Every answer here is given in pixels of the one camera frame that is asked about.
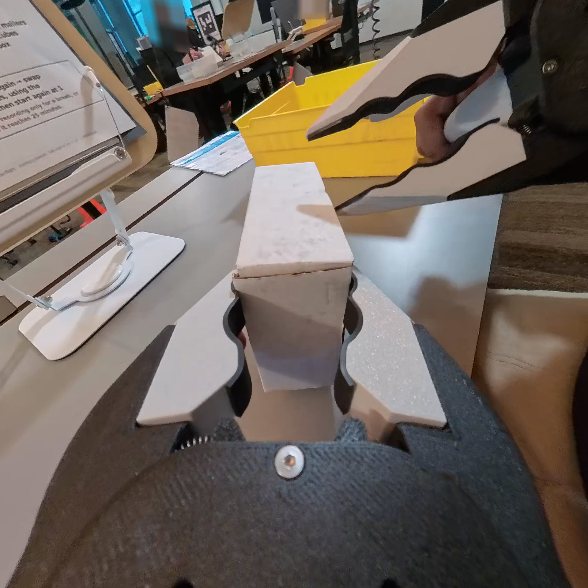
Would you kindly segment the white cardboard box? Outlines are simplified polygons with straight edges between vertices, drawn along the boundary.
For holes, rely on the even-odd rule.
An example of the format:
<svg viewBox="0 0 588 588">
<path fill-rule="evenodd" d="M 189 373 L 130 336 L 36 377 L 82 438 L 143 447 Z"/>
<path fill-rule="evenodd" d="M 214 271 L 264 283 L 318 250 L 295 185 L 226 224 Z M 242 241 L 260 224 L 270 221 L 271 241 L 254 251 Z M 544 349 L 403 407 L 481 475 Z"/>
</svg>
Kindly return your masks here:
<svg viewBox="0 0 588 588">
<path fill-rule="evenodd" d="M 314 163 L 255 169 L 233 286 L 265 392 L 334 384 L 353 262 Z"/>
</svg>

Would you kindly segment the person's right hand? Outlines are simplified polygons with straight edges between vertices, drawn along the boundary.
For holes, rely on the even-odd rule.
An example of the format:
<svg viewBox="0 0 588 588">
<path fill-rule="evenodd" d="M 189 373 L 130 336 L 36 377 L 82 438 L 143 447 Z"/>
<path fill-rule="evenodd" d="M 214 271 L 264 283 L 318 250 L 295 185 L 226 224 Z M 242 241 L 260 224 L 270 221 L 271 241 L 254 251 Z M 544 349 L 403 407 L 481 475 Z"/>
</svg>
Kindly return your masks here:
<svg viewBox="0 0 588 588">
<path fill-rule="evenodd" d="M 419 155 L 428 162 L 446 157 L 450 142 L 445 137 L 445 122 L 452 112 L 496 70 L 492 60 L 486 70 L 466 91 L 452 96 L 430 97 L 415 113 L 416 148 Z"/>
</svg>

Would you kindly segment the long wooden table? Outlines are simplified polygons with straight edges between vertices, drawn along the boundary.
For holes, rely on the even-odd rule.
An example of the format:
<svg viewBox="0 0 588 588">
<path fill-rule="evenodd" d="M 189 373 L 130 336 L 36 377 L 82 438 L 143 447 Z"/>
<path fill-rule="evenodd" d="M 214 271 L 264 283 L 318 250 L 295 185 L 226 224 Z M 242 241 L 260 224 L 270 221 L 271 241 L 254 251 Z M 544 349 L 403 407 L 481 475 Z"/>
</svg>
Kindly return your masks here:
<svg viewBox="0 0 588 588">
<path fill-rule="evenodd" d="M 231 60 L 221 67 L 218 67 L 216 72 L 208 76 L 200 77 L 192 82 L 181 82 L 165 88 L 158 93 L 157 97 L 170 98 L 173 95 L 205 88 L 223 81 L 226 77 L 238 71 L 250 69 L 246 75 L 243 75 L 236 80 L 237 82 L 246 82 L 255 77 L 255 74 L 257 73 L 266 73 L 278 65 L 281 65 L 283 62 L 292 62 L 296 59 L 296 56 L 306 48 L 309 48 L 313 44 L 338 32 L 342 26 L 342 20 L 342 17 L 328 19 L 324 24 L 315 26 L 306 31 L 301 40 L 285 40 L 270 45 L 239 61 Z"/>
</svg>

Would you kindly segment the grey desk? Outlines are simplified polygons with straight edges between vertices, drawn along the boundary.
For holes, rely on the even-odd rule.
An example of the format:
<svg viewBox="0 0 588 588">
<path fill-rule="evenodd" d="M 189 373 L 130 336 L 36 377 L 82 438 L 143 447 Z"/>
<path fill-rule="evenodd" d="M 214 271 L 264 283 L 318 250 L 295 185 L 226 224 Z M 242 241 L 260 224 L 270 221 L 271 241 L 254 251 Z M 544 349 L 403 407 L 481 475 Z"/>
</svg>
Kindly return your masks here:
<svg viewBox="0 0 588 588">
<path fill-rule="evenodd" d="M 117 209 L 129 233 L 181 238 L 185 249 L 72 356 L 52 362 L 1 326 L 1 587 L 26 547 L 37 511 L 78 427 L 161 330 L 235 266 L 253 161 L 225 177 L 172 168 Z M 499 195 L 344 217 L 358 269 L 468 374 L 502 204 Z"/>
</svg>

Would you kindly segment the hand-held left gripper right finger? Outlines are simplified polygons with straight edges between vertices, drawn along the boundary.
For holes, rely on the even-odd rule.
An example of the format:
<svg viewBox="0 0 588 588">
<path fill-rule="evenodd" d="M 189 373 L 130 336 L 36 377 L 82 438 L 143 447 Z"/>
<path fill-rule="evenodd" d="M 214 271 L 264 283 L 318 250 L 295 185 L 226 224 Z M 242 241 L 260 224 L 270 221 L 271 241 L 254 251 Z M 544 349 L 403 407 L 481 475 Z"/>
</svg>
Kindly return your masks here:
<svg viewBox="0 0 588 588">
<path fill-rule="evenodd" d="M 386 442 L 399 424 L 447 424 L 414 323 L 359 270 L 345 307 L 334 400 L 372 442 Z"/>
</svg>

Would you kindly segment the beige sign board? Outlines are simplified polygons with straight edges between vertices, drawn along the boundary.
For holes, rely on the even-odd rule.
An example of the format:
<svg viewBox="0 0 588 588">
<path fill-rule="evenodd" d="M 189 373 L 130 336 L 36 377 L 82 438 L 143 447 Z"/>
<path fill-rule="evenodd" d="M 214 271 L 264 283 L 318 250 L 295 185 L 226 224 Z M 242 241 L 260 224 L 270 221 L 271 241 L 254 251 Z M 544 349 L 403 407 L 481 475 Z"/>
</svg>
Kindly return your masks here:
<svg viewBox="0 0 588 588">
<path fill-rule="evenodd" d="M 198 149 L 199 123 L 193 112 L 166 106 L 165 129 L 166 153 L 171 165 Z"/>
</svg>

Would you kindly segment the instruction sheet on stand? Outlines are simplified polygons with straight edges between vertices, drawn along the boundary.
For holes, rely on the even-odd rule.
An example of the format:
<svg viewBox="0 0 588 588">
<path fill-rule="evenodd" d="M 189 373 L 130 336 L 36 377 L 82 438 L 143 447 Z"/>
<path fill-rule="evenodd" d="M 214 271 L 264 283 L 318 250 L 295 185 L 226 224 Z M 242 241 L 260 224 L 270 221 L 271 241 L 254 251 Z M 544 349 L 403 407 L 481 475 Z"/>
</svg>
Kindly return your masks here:
<svg viewBox="0 0 588 588">
<path fill-rule="evenodd" d="M 1 1 L 1 192 L 136 126 L 30 1 Z"/>
</svg>

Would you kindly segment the white document stand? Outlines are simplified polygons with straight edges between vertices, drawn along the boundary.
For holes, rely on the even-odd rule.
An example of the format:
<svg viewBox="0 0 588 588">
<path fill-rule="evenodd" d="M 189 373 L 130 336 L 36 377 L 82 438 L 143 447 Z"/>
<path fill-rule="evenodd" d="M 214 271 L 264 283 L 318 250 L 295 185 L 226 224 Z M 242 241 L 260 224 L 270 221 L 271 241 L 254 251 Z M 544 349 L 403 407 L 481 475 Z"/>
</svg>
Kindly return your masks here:
<svg viewBox="0 0 588 588">
<path fill-rule="evenodd" d="M 95 196 L 104 199 L 114 245 L 51 295 L 32 295 L 8 284 L 11 292 L 31 304 L 19 324 L 20 334 L 48 360 L 63 359 L 79 349 L 185 247 L 182 239 L 157 233 L 129 235 L 111 187 Z"/>
</svg>

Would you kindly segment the yellow storage bin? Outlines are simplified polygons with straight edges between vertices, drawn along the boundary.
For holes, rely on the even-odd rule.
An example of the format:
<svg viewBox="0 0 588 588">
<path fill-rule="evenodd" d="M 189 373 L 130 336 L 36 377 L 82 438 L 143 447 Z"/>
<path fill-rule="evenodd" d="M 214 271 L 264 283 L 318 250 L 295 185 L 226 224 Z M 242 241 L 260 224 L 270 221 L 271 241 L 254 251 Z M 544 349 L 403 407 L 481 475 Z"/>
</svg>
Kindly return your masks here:
<svg viewBox="0 0 588 588">
<path fill-rule="evenodd" d="M 380 122 L 309 142 L 308 128 L 332 102 L 373 68 L 365 62 L 290 82 L 234 121 L 257 166 L 314 162 L 322 178 L 397 176 L 415 165 L 414 116 L 422 99 Z"/>
</svg>

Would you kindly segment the black white marker tag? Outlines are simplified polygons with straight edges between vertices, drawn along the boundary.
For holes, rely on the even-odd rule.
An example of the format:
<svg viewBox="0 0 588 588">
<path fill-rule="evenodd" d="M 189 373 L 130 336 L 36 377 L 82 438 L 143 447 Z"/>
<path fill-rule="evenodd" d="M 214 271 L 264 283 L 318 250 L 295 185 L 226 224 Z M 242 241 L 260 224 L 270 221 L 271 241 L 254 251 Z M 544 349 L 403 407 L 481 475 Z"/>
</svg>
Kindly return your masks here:
<svg viewBox="0 0 588 588">
<path fill-rule="evenodd" d="M 211 1 L 201 1 L 192 7 L 192 16 L 202 40 L 207 44 L 221 41 L 221 32 L 217 24 L 217 15 Z"/>
</svg>

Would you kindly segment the red floor object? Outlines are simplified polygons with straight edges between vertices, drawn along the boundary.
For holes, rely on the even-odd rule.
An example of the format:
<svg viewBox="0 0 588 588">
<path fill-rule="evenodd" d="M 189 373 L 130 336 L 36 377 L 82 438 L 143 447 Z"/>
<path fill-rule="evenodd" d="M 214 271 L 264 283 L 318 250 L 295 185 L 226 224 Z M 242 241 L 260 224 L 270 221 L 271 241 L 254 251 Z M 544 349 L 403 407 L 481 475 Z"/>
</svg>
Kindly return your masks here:
<svg viewBox="0 0 588 588">
<path fill-rule="evenodd" d="M 106 208 L 97 199 L 93 198 L 77 208 L 77 211 L 82 216 L 83 222 L 79 226 L 80 229 L 92 223 L 107 212 Z"/>
</svg>

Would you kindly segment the beige stand board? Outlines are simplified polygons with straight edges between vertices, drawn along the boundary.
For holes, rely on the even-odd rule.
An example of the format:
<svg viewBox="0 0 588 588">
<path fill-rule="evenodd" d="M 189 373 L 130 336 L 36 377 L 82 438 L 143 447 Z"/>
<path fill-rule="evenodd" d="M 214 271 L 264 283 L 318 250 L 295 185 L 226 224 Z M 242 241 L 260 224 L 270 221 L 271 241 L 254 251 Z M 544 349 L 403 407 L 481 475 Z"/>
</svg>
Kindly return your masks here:
<svg viewBox="0 0 588 588">
<path fill-rule="evenodd" d="M 231 39 L 249 30 L 255 5 L 256 1 L 228 1 L 223 12 L 223 40 Z"/>
</svg>

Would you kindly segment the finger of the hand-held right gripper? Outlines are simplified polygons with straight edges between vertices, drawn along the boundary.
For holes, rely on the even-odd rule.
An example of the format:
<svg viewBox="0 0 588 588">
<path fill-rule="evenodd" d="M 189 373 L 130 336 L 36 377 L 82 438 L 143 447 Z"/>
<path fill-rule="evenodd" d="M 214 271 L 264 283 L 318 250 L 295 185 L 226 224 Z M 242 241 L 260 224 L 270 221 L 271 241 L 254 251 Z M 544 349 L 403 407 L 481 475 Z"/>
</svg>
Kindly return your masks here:
<svg viewBox="0 0 588 588">
<path fill-rule="evenodd" d="M 339 216 L 362 216 L 445 202 L 525 160 L 522 135 L 499 122 L 489 122 L 459 138 L 445 159 L 412 166 L 392 182 L 343 202 L 335 211 Z"/>
<path fill-rule="evenodd" d="M 308 128 L 314 141 L 416 96 L 452 96 L 472 85 L 506 32 L 503 1 L 447 1 L 334 100 Z"/>
</svg>

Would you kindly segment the wooden stand board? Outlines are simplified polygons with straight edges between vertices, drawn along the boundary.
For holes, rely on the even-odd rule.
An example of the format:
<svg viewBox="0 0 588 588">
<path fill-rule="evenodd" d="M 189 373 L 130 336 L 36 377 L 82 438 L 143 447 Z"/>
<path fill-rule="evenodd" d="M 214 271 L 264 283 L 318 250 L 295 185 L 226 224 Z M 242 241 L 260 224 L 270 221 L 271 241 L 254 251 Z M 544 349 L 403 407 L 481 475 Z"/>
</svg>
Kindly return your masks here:
<svg viewBox="0 0 588 588">
<path fill-rule="evenodd" d="M 86 66 L 96 86 L 106 90 L 137 126 L 1 192 L 1 254 L 146 165 L 157 146 L 149 115 L 59 8 L 52 1 L 30 2 Z"/>
</svg>

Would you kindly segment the laminated instruction sheet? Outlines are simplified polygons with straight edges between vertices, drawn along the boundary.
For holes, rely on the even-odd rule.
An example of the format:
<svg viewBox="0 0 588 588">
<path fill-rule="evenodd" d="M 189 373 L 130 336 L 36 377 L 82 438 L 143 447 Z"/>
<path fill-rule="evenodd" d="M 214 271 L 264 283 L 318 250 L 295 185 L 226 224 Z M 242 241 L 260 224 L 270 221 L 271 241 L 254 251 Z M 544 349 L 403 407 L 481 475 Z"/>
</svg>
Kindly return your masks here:
<svg viewBox="0 0 588 588">
<path fill-rule="evenodd" d="M 253 159 L 239 131 L 229 130 L 197 150 L 171 162 L 171 166 L 224 177 Z"/>
</svg>

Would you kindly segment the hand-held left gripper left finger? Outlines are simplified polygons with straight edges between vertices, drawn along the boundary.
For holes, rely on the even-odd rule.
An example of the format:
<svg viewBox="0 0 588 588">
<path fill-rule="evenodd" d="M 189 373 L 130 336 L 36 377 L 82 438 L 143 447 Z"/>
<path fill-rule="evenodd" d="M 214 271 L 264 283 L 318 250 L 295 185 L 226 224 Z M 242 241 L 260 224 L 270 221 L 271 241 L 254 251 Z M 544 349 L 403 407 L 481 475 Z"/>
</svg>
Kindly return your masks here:
<svg viewBox="0 0 588 588">
<path fill-rule="evenodd" d="M 241 417 L 252 396 L 241 301 L 230 272 L 176 322 L 136 422 L 213 430 Z"/>
</svg>

